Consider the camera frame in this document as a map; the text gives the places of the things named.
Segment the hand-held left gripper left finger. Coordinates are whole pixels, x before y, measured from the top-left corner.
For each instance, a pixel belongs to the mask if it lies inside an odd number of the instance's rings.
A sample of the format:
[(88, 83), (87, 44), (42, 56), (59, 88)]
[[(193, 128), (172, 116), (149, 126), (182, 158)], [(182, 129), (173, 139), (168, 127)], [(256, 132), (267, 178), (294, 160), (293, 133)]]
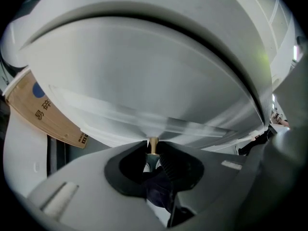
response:
[[(141, 141), (73, 160), (31, 192), (29, 209), (51, 231), (163, 231), (144, 197), (123, 195), (109, 183), (134, 186), (121, 173), (117, 156), (146, 147)], [(108, 162), (116, 165), (108, 170)]]

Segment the small white drawer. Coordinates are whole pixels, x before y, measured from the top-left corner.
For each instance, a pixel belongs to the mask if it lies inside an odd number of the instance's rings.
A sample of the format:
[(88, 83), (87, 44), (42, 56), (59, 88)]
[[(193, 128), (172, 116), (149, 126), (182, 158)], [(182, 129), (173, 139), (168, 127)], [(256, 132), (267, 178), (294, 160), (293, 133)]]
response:
[(155, 23), (79, 20), (22, 48), (47, 96), (111, 147), (158, 137), (195, 148), (262, 127), (239, 78), (212, 51)]

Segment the brass drawer knob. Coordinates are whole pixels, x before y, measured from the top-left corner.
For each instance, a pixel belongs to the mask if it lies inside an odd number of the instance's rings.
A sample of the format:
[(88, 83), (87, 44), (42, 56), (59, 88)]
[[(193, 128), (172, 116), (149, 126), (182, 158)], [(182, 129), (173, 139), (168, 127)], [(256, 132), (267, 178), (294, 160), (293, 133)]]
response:
[(158, 137), (149, 138), (149, 154), (153, 154), (153, 155), (157, 154), (156, 148), (157, 148), (158, 142), (159, 142)]

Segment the person's dark trousers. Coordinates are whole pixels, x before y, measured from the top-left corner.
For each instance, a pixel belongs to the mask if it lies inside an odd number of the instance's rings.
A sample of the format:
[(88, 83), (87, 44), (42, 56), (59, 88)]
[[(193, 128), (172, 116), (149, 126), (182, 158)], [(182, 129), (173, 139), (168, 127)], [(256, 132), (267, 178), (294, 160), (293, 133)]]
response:
[[(237, 149), (237, 154), (248, 156), (253, 147), (265, 144), (273, 135), (274, 133), (267, 129), (254, 141), (249, 142), (243, 148)], [(157, 166), (152, 172), (143, 172), (142, 185), (146, 188), (147, 199), (153, 205), (164, 208), (169, 213), (172, 212), (171, 194), (173, 187), (161, 165)]]

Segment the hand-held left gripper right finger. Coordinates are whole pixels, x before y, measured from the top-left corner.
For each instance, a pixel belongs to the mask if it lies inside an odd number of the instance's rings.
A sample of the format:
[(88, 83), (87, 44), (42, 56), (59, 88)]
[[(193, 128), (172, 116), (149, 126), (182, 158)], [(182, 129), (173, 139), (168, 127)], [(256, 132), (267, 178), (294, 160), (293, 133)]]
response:
[(243, 196), (234, 187), (246, 159), (164, 141), (157, 151), (171, 184), (166, 231), (235, 231)]

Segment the brown cardboard box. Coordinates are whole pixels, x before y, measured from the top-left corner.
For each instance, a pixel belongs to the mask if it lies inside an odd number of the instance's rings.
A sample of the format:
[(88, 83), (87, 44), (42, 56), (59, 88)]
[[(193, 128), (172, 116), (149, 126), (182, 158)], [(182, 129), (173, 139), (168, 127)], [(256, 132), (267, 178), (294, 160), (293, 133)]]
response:
[(72, 146), (85, 148), (88, 135), (52, 103), (29, 67), (17, 74), (3, 95), (14, 111), (42, 132)]

